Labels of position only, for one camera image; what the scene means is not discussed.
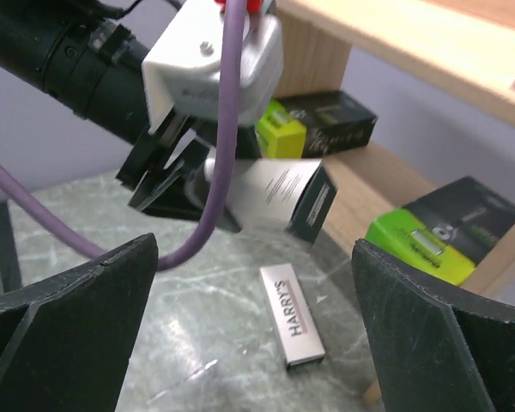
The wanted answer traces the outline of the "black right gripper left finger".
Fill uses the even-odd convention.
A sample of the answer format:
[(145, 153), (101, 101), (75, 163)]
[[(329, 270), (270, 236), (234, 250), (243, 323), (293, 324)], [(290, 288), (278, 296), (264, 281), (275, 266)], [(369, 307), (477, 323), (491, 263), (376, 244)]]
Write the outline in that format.
[(113, 411), (155, 277), (151, 233), (0, 294), (0, 411)]

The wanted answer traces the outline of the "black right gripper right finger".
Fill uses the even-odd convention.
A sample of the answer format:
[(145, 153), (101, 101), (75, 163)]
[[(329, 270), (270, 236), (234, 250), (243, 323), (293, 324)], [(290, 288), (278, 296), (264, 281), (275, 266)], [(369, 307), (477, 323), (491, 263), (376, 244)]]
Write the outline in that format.
[(352, 271), (386, 410), (515, 411), (515, 306), (365, 239), (354, 244)]

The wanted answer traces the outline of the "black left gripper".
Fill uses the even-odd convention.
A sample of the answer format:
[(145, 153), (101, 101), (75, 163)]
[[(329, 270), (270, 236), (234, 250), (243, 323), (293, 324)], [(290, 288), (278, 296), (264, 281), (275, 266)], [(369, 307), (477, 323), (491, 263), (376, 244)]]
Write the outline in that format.
[(133, 192), (129, 206), (145, 215), (198, 221), (208, 196), (203, 176), (207, 157), (216, 149), (213, 121), (168, 115), (154, 133), (144, 131), (136, 140), (116, 180)]

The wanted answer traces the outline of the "black green razor box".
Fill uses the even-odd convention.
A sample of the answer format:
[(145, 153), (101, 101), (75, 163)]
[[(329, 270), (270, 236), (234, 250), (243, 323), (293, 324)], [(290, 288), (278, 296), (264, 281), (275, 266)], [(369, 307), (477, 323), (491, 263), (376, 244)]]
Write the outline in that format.
[(378, 116), (342, 90), (272, 100), (255, 125), (264, 156), (313, 159), (365, 147)]
[(514, 203), (465, 176), (375, 218), (365, 240), (459, 286), (514, 224)]

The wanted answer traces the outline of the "white Harry's labelled razor box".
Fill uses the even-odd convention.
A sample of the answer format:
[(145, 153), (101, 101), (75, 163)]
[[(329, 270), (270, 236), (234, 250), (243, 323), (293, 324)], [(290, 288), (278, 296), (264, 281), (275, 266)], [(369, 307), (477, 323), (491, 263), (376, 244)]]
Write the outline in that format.
[(285, 367), (321, 362), (326, 351), (292, 264), (264, 266), (259, 274)]

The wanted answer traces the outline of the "light wooden two-tier shelf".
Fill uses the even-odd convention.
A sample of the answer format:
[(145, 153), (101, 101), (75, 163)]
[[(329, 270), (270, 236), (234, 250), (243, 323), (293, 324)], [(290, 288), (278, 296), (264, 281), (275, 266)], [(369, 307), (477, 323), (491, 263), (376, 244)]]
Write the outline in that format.
[(515, 28), (426, 1), (281, 1), (280, 94), (344, 88), (374, 110), (371, 142), (325, 163), (338, 195), (319, 256), (372, 219), (476, 176), (515, 202)]

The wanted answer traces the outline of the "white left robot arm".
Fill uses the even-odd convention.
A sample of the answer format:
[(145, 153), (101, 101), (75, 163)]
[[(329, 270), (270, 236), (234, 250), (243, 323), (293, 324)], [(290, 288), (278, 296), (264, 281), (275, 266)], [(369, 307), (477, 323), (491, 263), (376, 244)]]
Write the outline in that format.
[(118, 171), (145, 215), (197, 221), (188, 194), (215, 144), (214, 123), (168, 110), (149, 129), (142, 78), (148, 54), (97, 1), (0, 1), (0, 67), (132, 147)]

